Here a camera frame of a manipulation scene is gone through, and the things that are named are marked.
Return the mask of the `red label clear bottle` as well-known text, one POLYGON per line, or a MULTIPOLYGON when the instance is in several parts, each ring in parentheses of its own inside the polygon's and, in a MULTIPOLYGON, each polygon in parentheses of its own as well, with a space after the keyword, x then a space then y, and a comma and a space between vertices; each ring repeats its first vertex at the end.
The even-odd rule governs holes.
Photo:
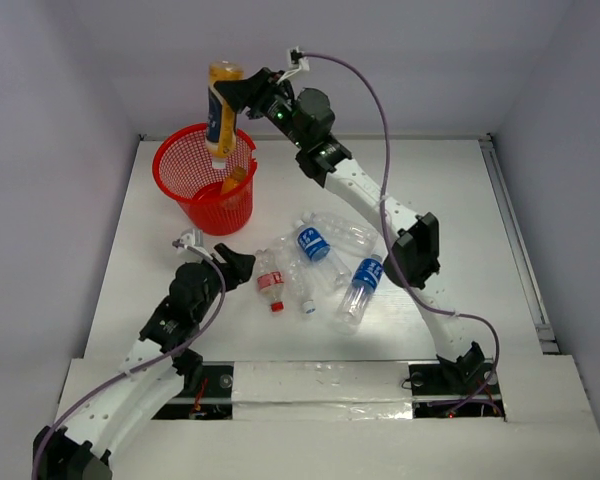
POLYGON ((257 250, 253 269, 258 294, 267 303, 272 313, 284 310, 282 300, 284 279, 274 254, 269 250, 257 250))

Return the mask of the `tall orange drink bottle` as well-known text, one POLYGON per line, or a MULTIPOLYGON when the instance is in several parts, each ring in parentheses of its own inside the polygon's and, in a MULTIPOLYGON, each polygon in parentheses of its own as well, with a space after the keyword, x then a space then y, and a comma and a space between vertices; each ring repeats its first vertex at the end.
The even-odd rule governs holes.
POLYGON ((228 61, 212 62, 209 65, 208 116, 205 144, 211 154, 211 164, 216 170, 224 169, 227 158, 236 147, 235 111, 217 91, 218 81, 241 80, 243 69, 228 61))

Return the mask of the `small orange juice bottle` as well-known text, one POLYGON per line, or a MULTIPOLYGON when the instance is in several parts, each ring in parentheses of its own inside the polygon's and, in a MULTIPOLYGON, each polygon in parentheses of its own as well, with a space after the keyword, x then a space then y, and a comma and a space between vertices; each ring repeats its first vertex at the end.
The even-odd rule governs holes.
POLYGON ((235 166, 231 173, 224 179, 220 194, 226 195, 236 189, 248 176, 248 171, 241 166, 235 166))

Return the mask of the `clear unlabelled bottle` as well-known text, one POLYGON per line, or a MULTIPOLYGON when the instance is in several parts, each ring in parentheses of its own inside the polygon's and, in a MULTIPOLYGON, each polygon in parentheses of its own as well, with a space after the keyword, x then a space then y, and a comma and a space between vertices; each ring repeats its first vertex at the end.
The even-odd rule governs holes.
POLYGON ((314 226, 330 245, 346 253, 368 257, 374 252, 378 233, 370 227, 329 212, 303 212, 301 219, 314 226))

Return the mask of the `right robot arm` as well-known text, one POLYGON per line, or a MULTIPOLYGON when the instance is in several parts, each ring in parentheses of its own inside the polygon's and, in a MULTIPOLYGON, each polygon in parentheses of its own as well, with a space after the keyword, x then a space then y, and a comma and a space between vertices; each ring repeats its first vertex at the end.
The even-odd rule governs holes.
POLYGON ((328 96, 314 88, 299 94, 280 72, 263 68, 242 80, 220 80, 215 91, 236 113, 269 120, 298 149, 302 172, 336 195, 382 234, 387 277, 403 287, 433 339, 440 379, 450 391, 477 395, 485 356, 465 331, 464 317, 447 301, 439 271, 440 224, 387 195, 332 134, 335 114, 328 96))

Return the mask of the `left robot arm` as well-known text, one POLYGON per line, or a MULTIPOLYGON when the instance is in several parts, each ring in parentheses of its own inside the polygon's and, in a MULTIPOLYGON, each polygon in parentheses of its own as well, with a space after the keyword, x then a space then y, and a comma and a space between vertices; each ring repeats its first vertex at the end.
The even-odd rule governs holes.
POLYGON ((256 258, 223 243, 213 254, 182 240, 173 244, 196 261, 176 270, 116 374, 37 434, 32 478, 112 478, 118 458, 154 415, 199 388, 203 358, 190 346, 219 315, 226 294, 251 279, 256 258))

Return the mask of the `red plastic mesh basket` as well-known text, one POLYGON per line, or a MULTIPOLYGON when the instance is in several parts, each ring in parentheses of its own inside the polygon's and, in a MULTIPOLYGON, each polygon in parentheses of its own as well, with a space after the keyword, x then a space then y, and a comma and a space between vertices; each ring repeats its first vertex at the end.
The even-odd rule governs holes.
POLYGON ((157 150, 152 173, 158 188, 174 200, 191 222, 213 236, 226 236, 242 229, 253 211, 256 145, 243 131, 237 133, 234 151, 224 169, 216 170, 205 145, 206 126, 192 125, 172 134, 157 150), (226 195, 220 190, 235 166, 248 176, 226 195))

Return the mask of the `clear bottle white cap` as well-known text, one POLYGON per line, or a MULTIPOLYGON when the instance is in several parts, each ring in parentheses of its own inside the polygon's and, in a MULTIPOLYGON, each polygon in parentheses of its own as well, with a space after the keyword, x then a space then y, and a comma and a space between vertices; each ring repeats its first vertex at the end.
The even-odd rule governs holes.
POLYGON ((314 286, 297 247, 289 236, 283 236, 273 240, 271 249, 300 312, 305 316, 312 315, 316 311, 314 286))

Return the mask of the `blue label bottle middle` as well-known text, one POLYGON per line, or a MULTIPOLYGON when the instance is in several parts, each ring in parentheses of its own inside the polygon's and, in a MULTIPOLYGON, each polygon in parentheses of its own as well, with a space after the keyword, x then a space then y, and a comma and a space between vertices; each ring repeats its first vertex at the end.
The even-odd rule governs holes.
POLYGON ((349 284, 350 269, 315 226, 303 220, 295 221, 293 242, 328 292, 336 292, 349 284))

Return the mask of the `blue label bottle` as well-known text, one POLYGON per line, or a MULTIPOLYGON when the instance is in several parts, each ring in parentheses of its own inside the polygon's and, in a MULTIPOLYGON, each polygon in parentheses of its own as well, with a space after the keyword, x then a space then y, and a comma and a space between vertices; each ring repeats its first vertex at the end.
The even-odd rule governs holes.
POLYGON ((336 292, 349 284, 350 269, 315 226, 303 220, 295 221, 293 242, 328 292, 336 292))
POLYGON ((382 258, 377 253, 360 262, 336 312, 335 328, 339 332, 357 332, 383 273, 382 258))

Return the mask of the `blue label bottle right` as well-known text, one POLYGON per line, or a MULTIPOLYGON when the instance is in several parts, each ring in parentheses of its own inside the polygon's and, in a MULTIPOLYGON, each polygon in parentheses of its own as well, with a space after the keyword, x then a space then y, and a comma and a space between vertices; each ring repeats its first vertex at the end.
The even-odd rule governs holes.
POLYGON ((335 328, 339 332, 357 332, 383 273, 382 258, 377 253, 360 262, 336 312, 335 328))

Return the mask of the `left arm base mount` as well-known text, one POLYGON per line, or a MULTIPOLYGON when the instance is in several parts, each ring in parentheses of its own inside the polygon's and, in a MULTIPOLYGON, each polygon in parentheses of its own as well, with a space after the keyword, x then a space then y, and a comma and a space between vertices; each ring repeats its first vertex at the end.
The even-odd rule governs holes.
POLYGON ((154 420, 231 420, 233 416, 233 363, 205 363, 197 385, 167 402, 154 420))

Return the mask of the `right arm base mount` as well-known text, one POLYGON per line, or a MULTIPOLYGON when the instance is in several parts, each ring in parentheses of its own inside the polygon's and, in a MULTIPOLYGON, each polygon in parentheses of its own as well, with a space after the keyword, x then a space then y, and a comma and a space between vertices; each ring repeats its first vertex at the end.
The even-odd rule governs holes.
POLYGON ((468 384, 452 386, 444 378, 442 366, 438 363, 410 364, 400 387, 411 394, 416 419, 504 418, 505 407, 496 374, 478 394, 463 403, 484 384, 491 367, 492 363, 487 362, 468 384))

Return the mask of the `aluminium rail right edge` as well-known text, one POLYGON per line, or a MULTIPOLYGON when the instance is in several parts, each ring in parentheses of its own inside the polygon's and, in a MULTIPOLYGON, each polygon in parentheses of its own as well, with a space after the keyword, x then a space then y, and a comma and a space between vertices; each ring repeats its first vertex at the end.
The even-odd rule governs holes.
POLYGON ((497 157, 493 138, 490 135, 480 138, 479 146, 541 350, 544 355, 560 355, 560 346, 544 306, 539 284, 531 265, 497 157))

